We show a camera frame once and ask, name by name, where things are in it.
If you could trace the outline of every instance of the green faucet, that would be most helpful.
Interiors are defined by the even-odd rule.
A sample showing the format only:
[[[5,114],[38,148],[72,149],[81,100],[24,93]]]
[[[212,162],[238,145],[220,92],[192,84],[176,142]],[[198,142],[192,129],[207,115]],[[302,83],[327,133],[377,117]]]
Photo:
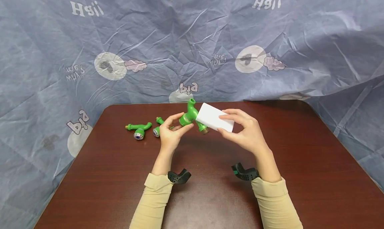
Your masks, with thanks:
[[[161,117],[156,117],[156,122],[162,125],[164,123],[164,120]],[[160,126],[153,129],[153,135],[155,137],[160,137]]]
[[[187,112],[184,113],[184,115],[182,115],[179,119],[180,125],[186,126],[193,123],[193,120],[196,121],[199,111],[195,108],[195,103],[196,101],[192,98],[188,101]],[[209,133],[209,128],[206,125],[198,121],[196,121],[196,124],[199,127],[199,131],[202,132],[203,135]]]
[[[128,124],[128,125],[125,126],[125,128],[128,131],[136,130],[135,133],[133,134],[133,137],[136,140],[143,140],[143,138],[144,138],[144,131],[148,130],[151,126],[152,126],[152,123],[148,122],[147,125],[132,125],[132,124]]]

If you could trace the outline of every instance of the beige long-sleeve shirt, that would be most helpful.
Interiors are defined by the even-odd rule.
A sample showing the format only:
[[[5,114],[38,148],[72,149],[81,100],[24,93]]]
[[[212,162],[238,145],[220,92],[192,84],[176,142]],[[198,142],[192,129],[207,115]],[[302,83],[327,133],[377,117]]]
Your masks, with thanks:
[[[302,229],[285,180],[269,183],[261,178],[251,182],[257,198],[264,229]],[[165,175],[149,174],[144,193],[133,215],[129,229],[161,229],[164,209],[173,183]]]

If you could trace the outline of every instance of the wrinkled blue fabric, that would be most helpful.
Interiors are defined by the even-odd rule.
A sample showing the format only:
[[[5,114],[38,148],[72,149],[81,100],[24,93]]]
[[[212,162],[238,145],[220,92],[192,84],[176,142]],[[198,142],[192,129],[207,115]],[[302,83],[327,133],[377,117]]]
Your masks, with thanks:
[[[305,100],[383,189],[383,1],[0,0],[1,228],[118,103]]]

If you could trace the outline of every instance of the white eraser sponge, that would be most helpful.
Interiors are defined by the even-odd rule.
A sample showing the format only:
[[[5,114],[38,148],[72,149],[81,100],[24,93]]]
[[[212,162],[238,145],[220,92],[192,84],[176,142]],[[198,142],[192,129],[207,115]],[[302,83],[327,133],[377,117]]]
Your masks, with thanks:
[[[203,123],[204,125],[217,131],[217,128],[223,128],[226,131],[232,132],[234,121],[222,120],[218,116],[227,115],[227,113],[218,110],[217,108],[203,103],[197,114],[196,121]]]

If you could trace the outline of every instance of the green pipe fitting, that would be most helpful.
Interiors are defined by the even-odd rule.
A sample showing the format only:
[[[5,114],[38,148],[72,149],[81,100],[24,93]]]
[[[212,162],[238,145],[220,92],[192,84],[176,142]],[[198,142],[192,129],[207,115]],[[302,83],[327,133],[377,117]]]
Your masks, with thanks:
[[[151,126],[152,126],[152,123],[148,122],[147,125],[132,125],[132,124],[128,124],[127,126],[125,126],[125,128],[128,131],[136,130],[135,133],[133,134],[133,137],[136,140],[143,140],[143,138],[144,138],[144,131],[148,130]]]
[[[188,101],[187,112],[184,113],[184,115],[182,115],[179,119],[180,125],[186,126],[193,123],[193,121],[196,121],[199,111],[195,108],[195,103],[196,101],[192,98]],[[206,125],[198,121],[196,121],[196,124],[199,127],[199,131],[202,132],[203,135],[209,133],[209,128]]]
[[[162,125],[164,123],[164,120],[158,116],[158,117],[156,117],[156,122],[159,123],[160,125]],[[153,129],[153,135],[155,137],[160,137],[160,126]]]

